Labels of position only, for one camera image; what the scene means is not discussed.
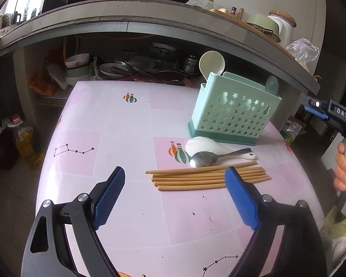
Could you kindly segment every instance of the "plastic chopstick basket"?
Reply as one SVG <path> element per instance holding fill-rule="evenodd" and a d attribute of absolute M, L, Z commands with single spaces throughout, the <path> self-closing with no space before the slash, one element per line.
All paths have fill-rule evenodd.
<path fill-rule="evenodd" d="M 219 142 L 255 145 L 281 98 L 244 77 L 210 73 L 201 84 L 188 131 Z"/>

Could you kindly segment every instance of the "brown lid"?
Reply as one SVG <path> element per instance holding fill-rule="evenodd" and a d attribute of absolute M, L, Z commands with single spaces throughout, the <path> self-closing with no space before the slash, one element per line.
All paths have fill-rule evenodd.
<path fill-rule="evenodd" d="M 280 11 L 280 10 L 274 10 L 274 9 L 273 9 L 273 10 L 269 11 L 269 14 L 270 14 L 270 15 L 277 15 L 277 16 L 280 16 L 280 17 L 286 19 L 287 21 L 289 21 L 290 24 L 291 24 L 291 26 L 292 26 L 293 28 L 296 27 L 296 22 L 295 22 L 295 20 L 293 19 L 292 16 L 288 15 L 287 13 L 284 13 L 284 12 L 282 12 L 282 11 Z"/>

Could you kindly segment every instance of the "tiled floor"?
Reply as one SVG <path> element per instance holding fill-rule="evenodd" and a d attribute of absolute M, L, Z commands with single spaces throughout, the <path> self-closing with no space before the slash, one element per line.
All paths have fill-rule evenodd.
<path fill-rule="evenodd" d="M 327 214 L 335 201 L 327 170 L 320 161 L 328 143 L 311 127 L 306 130 L 291 147 Z M 10 171 L 0 170 L 0 259 L 15 277 L 20 276 L 23 250 L 35 217 L 39 176 L 40 170 L 30 171 L 23 159 L 18 159 Z"/>
<path fill-rule="evenodd" d="M 22 158 L 10 171 L 0 170 L 0 259 L 15 277 L 20 276 L 22 254 L 35 218 L 39 176 L 40 170 L 30 171 Z"/>

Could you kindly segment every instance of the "utensil holder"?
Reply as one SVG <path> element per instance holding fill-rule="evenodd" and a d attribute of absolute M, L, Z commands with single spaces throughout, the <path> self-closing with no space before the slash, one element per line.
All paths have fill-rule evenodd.
<path fill-rule="evenodd" d="M 210 73 L 207 83 L 201 84 L 188 124 L 190 137 L 255 145 L 280 102 L 280 97 L 249 79 L 229 72 Z"/>

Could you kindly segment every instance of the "table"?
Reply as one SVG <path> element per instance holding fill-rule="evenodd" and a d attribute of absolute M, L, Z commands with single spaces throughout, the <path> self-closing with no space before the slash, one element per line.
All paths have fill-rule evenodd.
<path fill-rule="evenodd" d="M 127 93 L 134 99 L 126 99 Z M 145 175 L 146 170 L 188 166 L 168 150 L 171 141 L 185 147 L 197 95 L 197 89 L 164 84 L 78 82 L 45 156 L 36 211 L 45 199 L 64 203 L 90 192 L 121 166 L 125 186 L 97 231 L 116 269 L 133 277 L 228 276 L 252 230 L 227 189 L 159 192 Z M 272 177 L 256 184 L 259 192 L 286 204 L 307 201 L 320 229 L 324 216 L 309 179 L 271 123 L 251 148 Z M 88 276 L 71 226 L 67 235 L 79 272 Z M 271 270 L 281 235 L 279 227 L 263 274 Z"/>

